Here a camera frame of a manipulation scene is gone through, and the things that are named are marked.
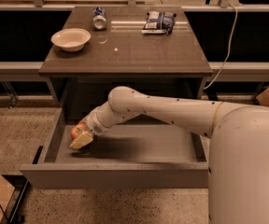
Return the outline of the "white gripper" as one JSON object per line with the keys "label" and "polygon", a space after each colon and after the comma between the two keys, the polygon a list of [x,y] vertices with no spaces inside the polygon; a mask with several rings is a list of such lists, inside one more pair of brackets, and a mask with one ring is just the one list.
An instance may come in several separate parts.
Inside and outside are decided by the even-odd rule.
{"label": "white gripper", "polygon": [[70,148],[80,149],[87,146],[93,140],[91,133],[94,135],[102,135],[109,131],[109,129],[97,118],[97,114],[98,108],[95,108],[78,123],[78,125],[86,126],[90,133],[83,131],[80,133],[72,134],[72,142],[69,145]]}

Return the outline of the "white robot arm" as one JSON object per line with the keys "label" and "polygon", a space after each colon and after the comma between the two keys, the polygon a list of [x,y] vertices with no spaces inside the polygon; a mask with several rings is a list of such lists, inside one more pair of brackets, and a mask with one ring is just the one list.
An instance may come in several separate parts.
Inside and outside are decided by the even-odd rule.
{"label": "white robot arm", "polygon": [[139,115],[210,139],[209,224],[269,224],[269,107],[148,96],[113,89],[71,132],[80,149]]}

